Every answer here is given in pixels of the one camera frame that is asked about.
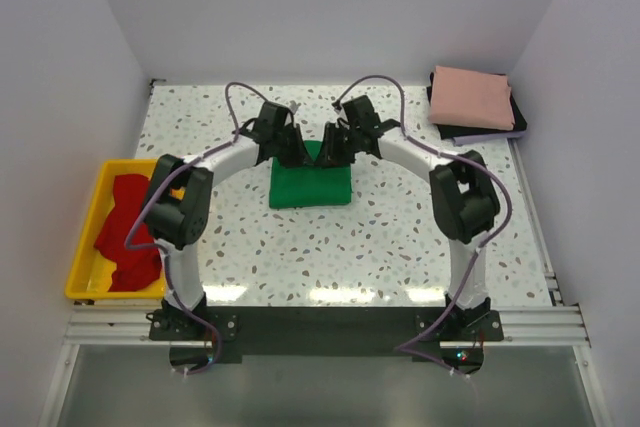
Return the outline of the green t-shirt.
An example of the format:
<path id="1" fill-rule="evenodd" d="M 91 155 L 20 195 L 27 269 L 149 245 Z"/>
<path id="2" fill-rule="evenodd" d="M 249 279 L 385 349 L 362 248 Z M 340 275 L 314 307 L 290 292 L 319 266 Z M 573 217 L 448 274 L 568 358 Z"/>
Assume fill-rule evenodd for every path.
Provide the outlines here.
<path id="1" fill-rule="evenodd" d="M 323 168 L 305 166 L 282 167 L 272 162 L 269 207 L 292 209 L 322 206 L 344 206 L 352 200 L 351 165 Z"/>

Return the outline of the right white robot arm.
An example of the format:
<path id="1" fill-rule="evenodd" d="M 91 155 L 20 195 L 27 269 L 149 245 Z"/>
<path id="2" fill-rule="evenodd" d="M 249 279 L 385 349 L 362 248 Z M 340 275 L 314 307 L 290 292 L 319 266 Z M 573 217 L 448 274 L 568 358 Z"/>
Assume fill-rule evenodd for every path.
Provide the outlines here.
<path id="1" fill-rule="evenodd" d="M 333 103 L 338 119 L 325 124 L 315 164 L 345 167 L 360 153 L 397 164 L 425 180 L 432 214 L 450 249 L 450 283 L 445 308 L 421 335 L 447 329 L 469 339 L 490 310 L 484 247 L 494 232 L 500 203 L 482 156 L 453 154 L 423 146 L 394 119 L 383 120 L 366 96 Z"/>

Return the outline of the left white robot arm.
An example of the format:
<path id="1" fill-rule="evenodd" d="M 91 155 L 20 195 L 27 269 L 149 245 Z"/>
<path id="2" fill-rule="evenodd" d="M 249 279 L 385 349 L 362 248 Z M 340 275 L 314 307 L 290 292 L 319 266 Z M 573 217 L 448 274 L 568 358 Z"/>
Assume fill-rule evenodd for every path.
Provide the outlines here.
<path id="1" fill-rule="evenodd" d="M 185 157 L 158 158 L 135 227 L 147 227 L 158 250 L 166 291 L 154 325 L 196 339 L 212 327 L 197 259 L 207 228 L 213 187 L 271 158 L 286 167 L 312 163 L 294 110 L 265 101 L 257 117 L 237 126 L 232 139 Z"/>

